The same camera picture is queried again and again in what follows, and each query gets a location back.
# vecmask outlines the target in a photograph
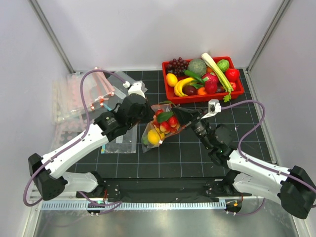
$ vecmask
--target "orange carrot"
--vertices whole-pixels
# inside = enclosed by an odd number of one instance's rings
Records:
[[[197,90],[197,94],[198,95],[207,95],[206,91],[205,91],[205,87],[201,87]]]

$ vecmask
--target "white cable clip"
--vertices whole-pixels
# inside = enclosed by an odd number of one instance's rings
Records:
[[[125,88],[129,88],[129,87],[130,87],[130,83],[129,83],[128,81],[125,81],[125,83],[123,84],[123,86],[124,86]]]

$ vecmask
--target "banana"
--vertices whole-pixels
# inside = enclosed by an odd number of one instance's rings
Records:
[[[183,87],[189,84],[190,82],[192,82],[193,80],[194,78],[186,78],[180,81],[180,84],[178,85],[177,90],[182,96],[187,96],[186,94],[182,92]]]
[[[176,85],[174,86],[174,88],[173,88],[173,91],[174,91],[174,94],[175,94],[176,96],[180,96],[180,97],[181,97],[182,95],[181,95],[181,93],[178,91],[178,85],[180,84],[180,82],[181,82],[181,81],[178,81],[178,82],[177,82],[177,84],[176,84]]]

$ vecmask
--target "green leaf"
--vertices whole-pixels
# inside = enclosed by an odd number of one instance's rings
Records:
[[[192,86],[194,86],[195,89],[199,89],[199,88],[203,87],[203,85],[200,85],[200,84],[192,84]]]
[[[161,122],[167,121],[171,116],[173,116],[172,111],[162,112],[157,116],[157,122],[161,123]]]
[[[148,145],[148,138],[147,138],[147,136],[144,136],[142,141],[143,141],[144,145]]]
[[[230,101],[231,98],[232,98],[232,96],[231,96],[231,91],[230,91],[228,95],[225,95],[225,96],[224,96],[224,102]]]
[[[176,106],[176,105],[175,105],[172,101],[170,101],[170,100],[165,100],[165,101],[159,102],[158,104],[159,104],[159,105],[161,105],[161,104],[171,104],[171,105]]]

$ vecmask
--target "red apple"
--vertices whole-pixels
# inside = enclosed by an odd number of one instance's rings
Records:
[[[207,81],[211,81],[211,82],[213,82],[213,83],[219,83],[219,79],[218,79],[218,77],[216,76],[215,73],[206,73],[206,74],[202,77],[202,79],[205,79],[205,78],[207,78]]]
[[[160,128],[160,123],[158,123],[158,121],[157,121],[156,118],[154,118],[153,124],[154,124],[154,126],[155,126],[156,128]]]
[[[205,91],[207,94],[214,94],[217,91],[217,84],[211,81],[206,81]]]
[[[178,130],[180,128],[180,124],[177,123],[177,125],[174,127],[176,130]]]
[[[175,127],[178,123],[178,120],[175,116],[171,116],[169,119],[168,119],[168,124],[170,127]]]
[[[163,133],[170,132],[170,126],[166,121],[164,121],[160,124],[160,131]]]
[[[171,129],[170,129],[170,133],[175,133],[177,130],[175,129],[175,127],[172,127]]]
[[[158,114],[161,114],[163,112],[162,109],[158,109],[156,112],[155,112],[155,115],[158,116]]]

